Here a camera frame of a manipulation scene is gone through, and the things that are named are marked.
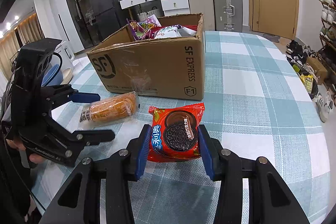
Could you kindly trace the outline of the person's left hand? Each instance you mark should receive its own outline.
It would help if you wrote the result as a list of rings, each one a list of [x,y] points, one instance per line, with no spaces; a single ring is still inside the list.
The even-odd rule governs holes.
[[[41,163],[45,162],[45,160],[46,160],[45,158],[43,158],[40,155],[35,154],[35,153],[32,153],[32,154],[28,155],[26,153],[26,147],[23,144],[21,138],[15,137],[13,140],[5,139],[5,141],[7,142],[7,144],[11,148],[16,149],[18,151],[22,151],[23,154],[29,158],[29,161],[34,163],[34,164],[41,164]]]

